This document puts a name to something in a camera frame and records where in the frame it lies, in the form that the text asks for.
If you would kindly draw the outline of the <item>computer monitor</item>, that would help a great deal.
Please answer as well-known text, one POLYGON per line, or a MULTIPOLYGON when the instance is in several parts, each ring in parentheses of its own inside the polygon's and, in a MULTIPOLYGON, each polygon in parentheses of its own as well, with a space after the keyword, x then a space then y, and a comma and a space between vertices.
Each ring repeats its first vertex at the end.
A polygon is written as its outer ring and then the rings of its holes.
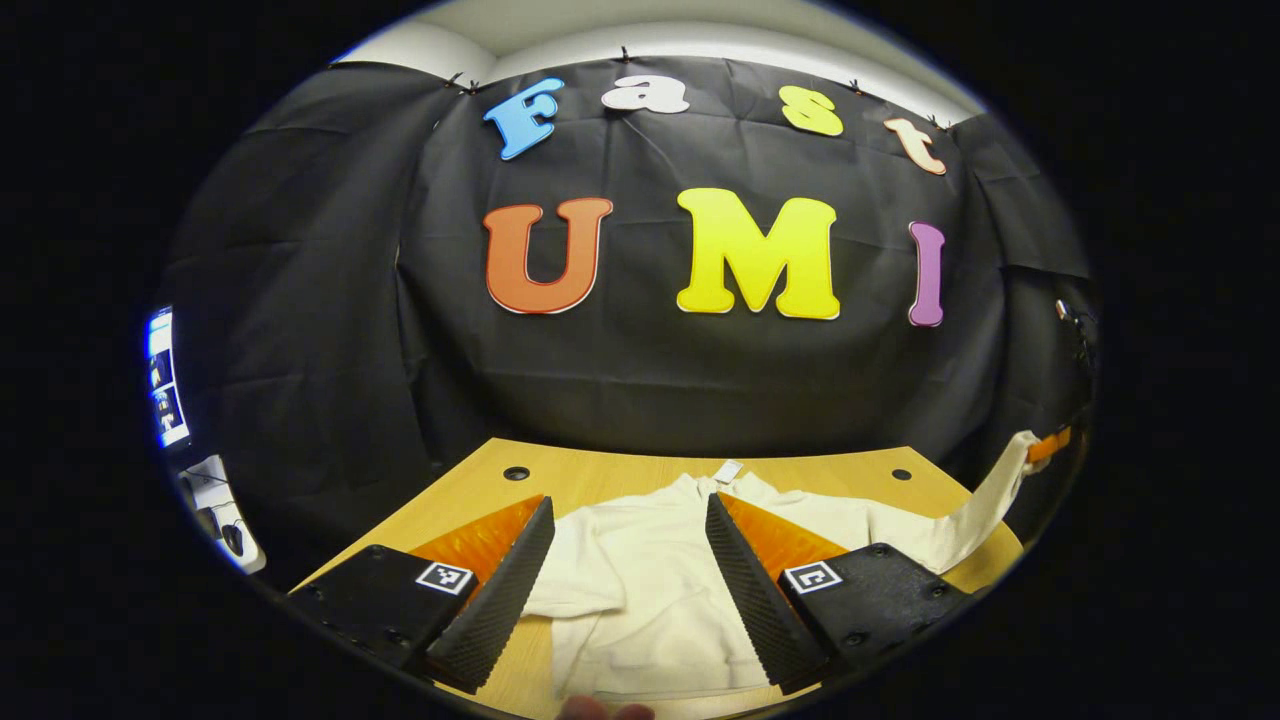
POLYGON ((150 316, 145 340, 156 441, 160 448, 178 452, 191 446, 192 433, 177 374, 175 313, 172 305, 160 306, 150 316))

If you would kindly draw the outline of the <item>black backdrop cloth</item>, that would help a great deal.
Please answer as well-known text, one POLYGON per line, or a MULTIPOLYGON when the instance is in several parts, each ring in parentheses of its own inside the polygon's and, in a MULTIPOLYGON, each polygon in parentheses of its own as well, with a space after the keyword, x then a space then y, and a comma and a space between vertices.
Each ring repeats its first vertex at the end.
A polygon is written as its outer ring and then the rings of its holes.
POLYGON ((1091 388, 1100 301, 998 118, 792 69, 600 59, 470 92, 340 63, 260 117, 163 269, 180 404, 293 585, 486 441, 909 446, 974 487, 1091 388))

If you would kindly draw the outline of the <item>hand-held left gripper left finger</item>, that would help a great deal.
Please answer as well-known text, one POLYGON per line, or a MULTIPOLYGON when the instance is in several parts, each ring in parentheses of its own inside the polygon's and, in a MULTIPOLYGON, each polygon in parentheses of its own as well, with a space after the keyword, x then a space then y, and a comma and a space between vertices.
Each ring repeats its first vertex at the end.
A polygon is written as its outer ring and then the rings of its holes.
POLYGON ((534 495, 404 552, 366 544, 287 596, 380 662, 474 694, 522 616, 556 534, 534 495))

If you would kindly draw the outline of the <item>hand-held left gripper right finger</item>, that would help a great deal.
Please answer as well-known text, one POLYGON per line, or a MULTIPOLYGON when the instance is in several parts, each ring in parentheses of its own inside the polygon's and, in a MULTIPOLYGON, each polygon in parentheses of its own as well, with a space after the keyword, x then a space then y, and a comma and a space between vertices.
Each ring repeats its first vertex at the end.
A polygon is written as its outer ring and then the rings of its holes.
POLYGON ((974 602, 891 544, 844 550, 728 495, 709 497, 705 536, 783 694, 869 676, 974 602))

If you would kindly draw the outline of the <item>cream sweatshirt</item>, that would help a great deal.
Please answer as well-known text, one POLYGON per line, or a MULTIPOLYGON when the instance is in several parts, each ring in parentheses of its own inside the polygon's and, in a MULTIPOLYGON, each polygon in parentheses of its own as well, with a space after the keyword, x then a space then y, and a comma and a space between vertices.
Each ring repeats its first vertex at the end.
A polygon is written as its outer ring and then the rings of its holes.
POLYGON ((524 616, 552 621, 557 696, 675 700, 767 685, 705 534, 709 497, 764 509, 845 551, 886 543, 936 574, 974 553, 1004 520, 1037 437, 1012 436, 972 497, 941 518, 868 498, 782 492, 754 474, 669 486, 576 509, 556 534, 524 616))

